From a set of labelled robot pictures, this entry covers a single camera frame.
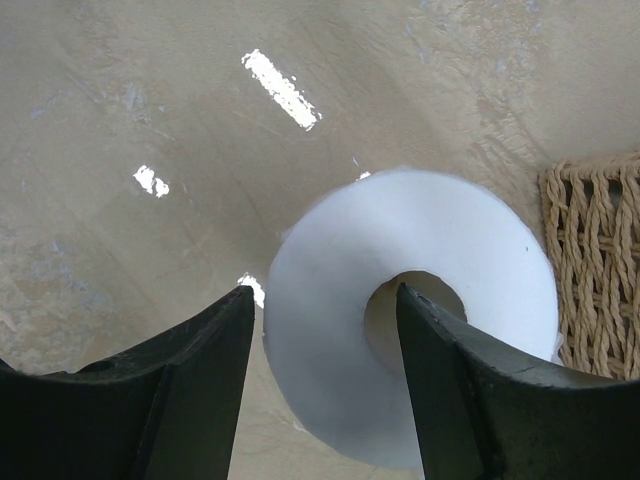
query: woven rope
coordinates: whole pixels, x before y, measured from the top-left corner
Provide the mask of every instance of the woven rope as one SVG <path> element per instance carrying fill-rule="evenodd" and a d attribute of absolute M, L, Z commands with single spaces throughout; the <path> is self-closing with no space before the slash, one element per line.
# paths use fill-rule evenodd
<path fill-rule="evenodd" d="M 563 162 L 540 179 L 565 365 L 640 377 L 640 153 Z"/>

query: white paper roll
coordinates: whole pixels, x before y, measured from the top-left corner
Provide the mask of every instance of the white paper roll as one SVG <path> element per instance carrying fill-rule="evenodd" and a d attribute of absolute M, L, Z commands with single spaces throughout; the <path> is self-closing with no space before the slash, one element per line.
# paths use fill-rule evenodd
<path fill-rule="evenodd" d="M 276 381 L 309 432 L 343 455 L 421 465 L 406 380 L 365 340 L 367 301 L 403 272 L 440 277 L 471 325 L 550 360 L 553 272 L 533 234 L 486 189 L 413 169 L 339 189 L 307 213 L 269 273 L 264 344 Z"/>

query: wicker basket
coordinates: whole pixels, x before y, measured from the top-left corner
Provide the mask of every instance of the wicker basket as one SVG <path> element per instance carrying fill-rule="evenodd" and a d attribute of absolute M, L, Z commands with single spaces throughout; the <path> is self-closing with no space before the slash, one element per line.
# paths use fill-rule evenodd
<path fill-rule="evenodd" d="M 640 377 L 640 153 L 564 162 L 540 179 L 565 365 Z"/>

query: center hole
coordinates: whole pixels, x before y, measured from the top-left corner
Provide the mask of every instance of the center hole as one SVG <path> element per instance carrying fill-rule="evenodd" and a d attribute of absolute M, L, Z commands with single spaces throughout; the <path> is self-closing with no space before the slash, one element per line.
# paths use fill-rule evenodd
<path fill-rule="evenodd" d="M 462 300 L 440 277 L 412 271 L 401 273 L 380 285 L 367 302 L 364 336 L 376 359 L 398 376 L 404 376 L 404 364 L 396 322 L 396 293 L 403 282 L 452 315 L 467 321 Z"/>

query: floor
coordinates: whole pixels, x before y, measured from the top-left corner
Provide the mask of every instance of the floor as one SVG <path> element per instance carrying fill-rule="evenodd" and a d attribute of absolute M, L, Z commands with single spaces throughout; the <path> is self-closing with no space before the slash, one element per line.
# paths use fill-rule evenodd
<path fill-rule="evenodd" d="M 616 0 L 3 0 L 0 356 L 75 371 L 264 285 L 319 197 L 398 165 L 541 235 L 541 169 L 640 148 L 638 24 Z M 306 433 L 254 343 L 232 480 L 418 476 Z"/>

